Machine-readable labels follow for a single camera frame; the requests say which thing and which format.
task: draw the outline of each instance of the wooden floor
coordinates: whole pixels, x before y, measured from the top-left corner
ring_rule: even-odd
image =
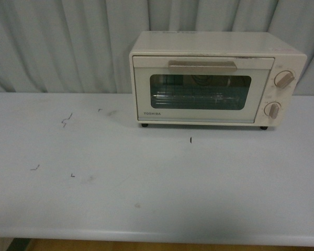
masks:
[[[314,251],[314,247],[167,244],[32,239],[27,251]]]

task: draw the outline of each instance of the glass window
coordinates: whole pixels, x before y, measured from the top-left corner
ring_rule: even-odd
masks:
[[[249,76],[161,75],[150,77],[151,106],[160,109],[241,110]]]

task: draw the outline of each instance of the control knob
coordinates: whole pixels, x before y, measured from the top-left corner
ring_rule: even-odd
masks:
[[[274,79],[274,84],[283,89],[288,86],[294,80],[293,73],[290,71],[283,71],[278,73],[278,75]]]
[[[281,108],[281,105],[278,102],[272,102],[265,106],[264,112],[270,118],[275,119],[277,118],[280,108]]]

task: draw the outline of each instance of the toaster oven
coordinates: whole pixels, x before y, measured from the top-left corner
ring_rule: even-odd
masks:
[[[306,55],[267,32],[144,31],[129,55],[136,120],[275,127]]]

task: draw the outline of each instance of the curtain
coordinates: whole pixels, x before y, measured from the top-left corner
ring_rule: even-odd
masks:
[[[308,56],[296,95],[314,95],[314,0],[0,0],[0,92],[130,93],[143,30],[268,31]]]

